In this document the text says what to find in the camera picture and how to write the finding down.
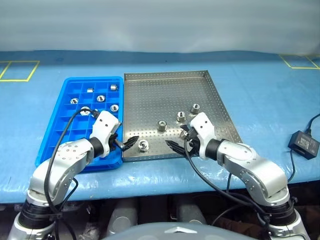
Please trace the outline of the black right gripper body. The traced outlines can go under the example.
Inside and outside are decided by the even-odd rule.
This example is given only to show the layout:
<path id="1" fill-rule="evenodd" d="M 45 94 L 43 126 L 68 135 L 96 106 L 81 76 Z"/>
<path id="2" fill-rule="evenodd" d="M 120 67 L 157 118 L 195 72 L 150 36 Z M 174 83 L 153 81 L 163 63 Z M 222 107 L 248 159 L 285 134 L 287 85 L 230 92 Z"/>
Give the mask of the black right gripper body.
<path id="1" fill-rule="evenodd" d="M 186 132 L 186 136 L 184 138 L 184 150 L 190 157 L 198 157 L 200 155 L 200 140 L 194 127 L 191 127 Z"/>

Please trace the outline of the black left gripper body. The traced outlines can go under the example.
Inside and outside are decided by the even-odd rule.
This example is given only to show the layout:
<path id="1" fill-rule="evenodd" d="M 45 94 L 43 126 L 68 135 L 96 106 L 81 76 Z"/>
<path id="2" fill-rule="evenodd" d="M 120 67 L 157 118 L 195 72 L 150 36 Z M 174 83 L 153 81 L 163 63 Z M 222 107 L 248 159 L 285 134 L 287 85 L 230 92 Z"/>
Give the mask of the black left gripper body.
<path id="1" fill-rule="evenodd" d="M 118 134 L 117 133 L 113 133 L 110 135 L 109 139 L 108 139 L 108 146 L 109 146 L 109 151 L 115 151 L 116 148 L 121 149 L 121 151 L 124 150 L 125 145 L 118 140 Z"/>

